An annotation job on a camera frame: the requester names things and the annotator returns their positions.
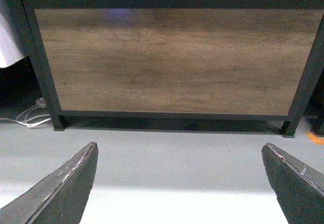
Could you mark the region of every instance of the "concrete floor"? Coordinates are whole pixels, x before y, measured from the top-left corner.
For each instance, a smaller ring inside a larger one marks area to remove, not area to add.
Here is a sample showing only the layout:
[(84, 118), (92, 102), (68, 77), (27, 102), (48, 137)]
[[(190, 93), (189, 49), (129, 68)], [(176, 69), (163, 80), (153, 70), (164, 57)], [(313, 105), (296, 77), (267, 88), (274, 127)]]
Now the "concrete floor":
[[(33, 105), (39, 91), (29, 89), (0, 107), (0, 117), (14, 118)], [(132, 122), (145, 130), (131, 129)], [(259, 132), (260, 123), (223, 122), (230, 133), (211, 131), (210, 122), (130, 120), (113, 130), (116, 124), (72, 121), (54, 132), (50, 122), (28, 129), (0, 121), (0, 207), (90, 141), (98, 143), (99, 159), (82, 224), (287, 223), (267, 180), (262, 146), (271, 142), (324, 172), (324, 147), (306, 136), (306, 118), (294, 139), (277, 135), (274, 122)], [(252, 132), (241, 133), (247, 128)]]

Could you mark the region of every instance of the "power cord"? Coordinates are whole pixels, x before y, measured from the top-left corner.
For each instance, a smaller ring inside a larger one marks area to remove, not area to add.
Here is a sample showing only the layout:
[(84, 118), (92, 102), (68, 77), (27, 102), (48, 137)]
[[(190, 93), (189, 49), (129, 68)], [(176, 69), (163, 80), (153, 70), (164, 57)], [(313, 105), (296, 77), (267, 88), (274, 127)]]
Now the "power cord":
[[(48, 119), (45, 119), (45, 120), (42, 120), (40, 122), (36, 122), (36, 123), (32, 123), (32, 124), (29, 124), (28, 122), (30, 121), (33, 121), (35, 119), (39, 119), (39, 118), (44, 118), (44, 117), (49, 117), (50, 115), (49, 114), (42, 114), (42, 115), (38, 115), (38, 116), (35, 116), (35, 117), (32, 117), (30, 119), (28, 119), (28, 115), (38, 109), (38, 108), (46, 108), (46, 103), (45, 101), (42, 99), (42, 98), (39, 98), (36, 100), (36, 104), (30, 108), (28, 108), (27, 110), (23, 111), (21, 114), (19, 114), (16, 119), (8, 119), (8, 118), (0, 118), (0, 120), (6, 120), (6, 121), (11, 121), (11, 122), (15, 122), (17, 124), (20, 124), (20, 125), (23, 125), (23, 126), (26, 126), (27, 128), (34, 128), (38, 125), (41, 125), (49, 120), (51, 120), (51, 118), (48, 118)], [(20, 121), (19, 118), (22, 117), (23, 115), (25, 114), (25, 117), (24, 117), (24, 120), (23, 121)]]

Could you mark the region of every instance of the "black metal frame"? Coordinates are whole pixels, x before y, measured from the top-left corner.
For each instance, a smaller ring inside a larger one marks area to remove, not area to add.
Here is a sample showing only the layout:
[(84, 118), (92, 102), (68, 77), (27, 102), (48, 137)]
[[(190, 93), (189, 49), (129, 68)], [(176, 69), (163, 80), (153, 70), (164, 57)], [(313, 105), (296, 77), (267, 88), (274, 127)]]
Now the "black metal frame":
[(312, 95), (311, 101), (318, 110), (318, 118), (315, 120), (311, 131), (318, 137), (324, 137), (324, 105), (314, 97), (314, 94)]
[(11, 8), (11, 15), (18, 24), (22, 41), (25, 44), (26, 52), (32, 62), (32, 66), (39, 82), (43, 97), (47, 102), (48, 110), (51, 115), (52, 123), (54, 125), (54, 130), (64, 130), (65, 121), (62, 116), (57, 114), (57, 110), (56, 108), (54, 108), (56, 102), (53, 101), (48, 85), (45, 83), (46, 77), (43, 73), (42, 64), (39, 63), (37, 49), (30, 31), (22, 0), (7, 0), (7, 2), (9, 7)]
[(278, 120), (285, 121), (281, 133), (294, 137), (312, 91), (324, 68), (324, 20), (316, 35), (300, 84), (288, 116), (233, 115), (192, 113), (150, 113), (125, 111), (68, 111), (61, 110), (49, 63), (46, 57), (34, 9), (93, 9), (93, 8), (195, 8), (195, 9), (324, 9), (324, 0), (23, 0), (31, 33), (29, 41), (31, 60), (49, 105), (55, 130), (63, 130), (63, 116), (136, 117), (169, 119), (222, 119), (222, 120)]

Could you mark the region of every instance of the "wooden panel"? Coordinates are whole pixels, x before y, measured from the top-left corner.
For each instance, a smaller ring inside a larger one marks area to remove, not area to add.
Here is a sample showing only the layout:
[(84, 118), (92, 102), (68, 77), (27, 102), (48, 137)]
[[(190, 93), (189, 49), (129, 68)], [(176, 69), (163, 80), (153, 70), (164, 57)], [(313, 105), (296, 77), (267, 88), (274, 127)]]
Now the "wooden panel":
[(63, 110), (287, 115), (323, 11), (36, 10)]

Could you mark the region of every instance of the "white cloth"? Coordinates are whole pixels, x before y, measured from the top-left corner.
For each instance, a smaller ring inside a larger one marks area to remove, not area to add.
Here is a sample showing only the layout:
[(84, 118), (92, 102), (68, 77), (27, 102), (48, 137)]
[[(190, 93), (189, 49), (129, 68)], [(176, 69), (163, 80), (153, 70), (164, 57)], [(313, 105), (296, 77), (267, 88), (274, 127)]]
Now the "white cloth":
[(25, 57), (19, 31), (9, 13), (6, 0), (0, 0), (0, 68), (6, 68)]

